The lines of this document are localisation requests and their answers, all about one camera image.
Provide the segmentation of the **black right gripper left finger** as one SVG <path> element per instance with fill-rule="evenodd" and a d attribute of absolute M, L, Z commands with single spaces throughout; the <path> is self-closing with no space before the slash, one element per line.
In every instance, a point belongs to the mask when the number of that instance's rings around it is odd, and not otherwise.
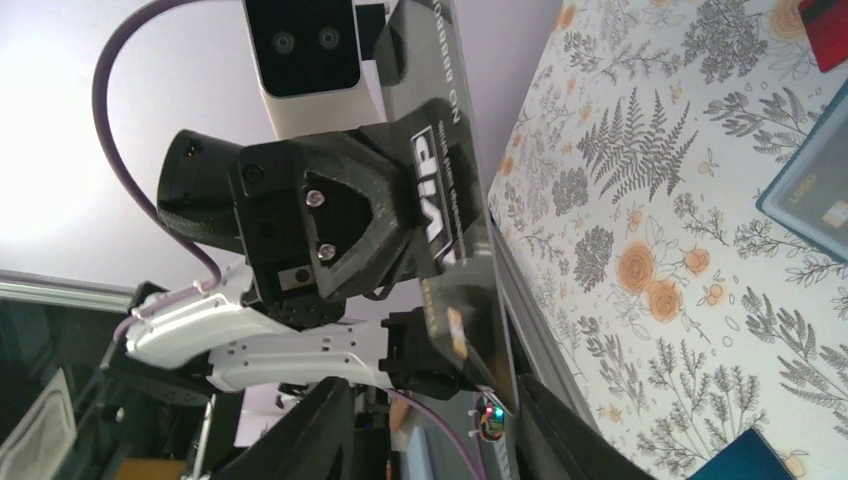
<path fill-rule="evenodd" d="M 348 479 L 354 438 L 349 383 L 328 377 L 250 448 L 211 477 L 217 480 Z"/>

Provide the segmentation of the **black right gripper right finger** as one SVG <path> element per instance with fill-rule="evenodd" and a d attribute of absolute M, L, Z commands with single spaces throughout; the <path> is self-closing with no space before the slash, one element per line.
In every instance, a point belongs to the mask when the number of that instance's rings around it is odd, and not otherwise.
<path fill-rule="evenodd" d="M 515 456 L 534 480 L 652 480 L 529 374 L 517 379 Z"/>

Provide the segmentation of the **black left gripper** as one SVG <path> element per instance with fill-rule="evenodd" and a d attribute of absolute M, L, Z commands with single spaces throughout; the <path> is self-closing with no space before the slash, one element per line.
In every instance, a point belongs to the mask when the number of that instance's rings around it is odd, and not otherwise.
<path fill-rule="evenodd" d="M 245 258 L 242 306 L 316 328 L 340 320 L 350 297 L 380 301 L 420 281 L 411 193 L 388 122 L 253 146 L 182 130 L 156 210 L 179 236 Z"/>

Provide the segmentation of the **black visa card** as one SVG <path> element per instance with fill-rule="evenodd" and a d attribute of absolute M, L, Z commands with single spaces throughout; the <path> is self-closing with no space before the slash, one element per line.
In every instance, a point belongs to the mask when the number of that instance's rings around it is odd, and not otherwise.
<path fill-rule="evenodd" d="M 513 413 L 512 351 L 456 20 L 451 1 L 400 1 L 375 60 L 391 145 L 418 212 L 414 258 L 430 341 Z"/>

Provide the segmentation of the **teal leather card holder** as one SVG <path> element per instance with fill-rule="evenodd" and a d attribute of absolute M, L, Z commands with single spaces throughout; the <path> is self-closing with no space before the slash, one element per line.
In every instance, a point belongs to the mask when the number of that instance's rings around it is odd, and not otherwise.
<path fill-rule="evenodd" d="M 847 87 L 842 86 L 757 209 L 819 252 L 847 261 Z"/>

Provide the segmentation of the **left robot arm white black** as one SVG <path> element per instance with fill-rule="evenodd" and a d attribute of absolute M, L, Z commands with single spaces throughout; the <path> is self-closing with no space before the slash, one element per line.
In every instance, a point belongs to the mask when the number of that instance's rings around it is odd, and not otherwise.
<path fill-rule="evenodd" d="M 241 260 L 141 301 L 130 358 L 160 370 L 204 359 L 218 391 L 327 377 L 438 399 L 496 389 L 473 124 L 449 100 L 251 146 L 183 130 L 158 212 Z"/>

